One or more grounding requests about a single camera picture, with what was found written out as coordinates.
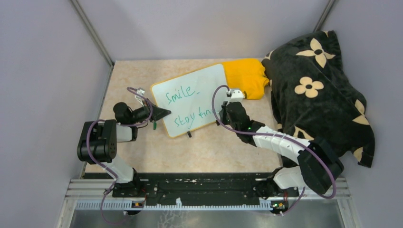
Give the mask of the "yellow-framed whiteboard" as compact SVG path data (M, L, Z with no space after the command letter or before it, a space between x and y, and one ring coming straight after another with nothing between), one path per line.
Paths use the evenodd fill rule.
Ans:
M178 137L216 121L222 102L228 98L223 64L215 64L151 86L156 105L171 111L163 118L167 134Z

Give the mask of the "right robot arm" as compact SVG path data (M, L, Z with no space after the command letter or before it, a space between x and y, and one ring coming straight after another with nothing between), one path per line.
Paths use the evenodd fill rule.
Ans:
M291 160L291 167L280 168L268 182L268 191L274 196L291 187L308 187L324 195L344 171L339 157L323 138L302 139L275 131L251 120L240 102L223 102L219 118L217 123L236 133L242 142Z

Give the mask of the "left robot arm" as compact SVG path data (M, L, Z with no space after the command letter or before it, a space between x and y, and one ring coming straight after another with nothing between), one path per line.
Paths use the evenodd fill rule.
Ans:
M143 106L132 110L126 103L114 105L114 119L84 123L77 146L80 161L96 164L114 180L111 189L114 197L138 196L144 190L138 172L127 165L117 154L117 144L134 142L141 123L156 123L171 114L170 110L159 108L149 100Z

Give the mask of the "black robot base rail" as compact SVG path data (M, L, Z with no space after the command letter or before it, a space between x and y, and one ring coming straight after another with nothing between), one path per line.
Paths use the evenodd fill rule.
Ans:
M114 198L140 197L135 208L179 206L190 209L261 207L280 213L287 197L298 197L295 187L280 189L274 174L264 173L136 173L128 183L114 184Z

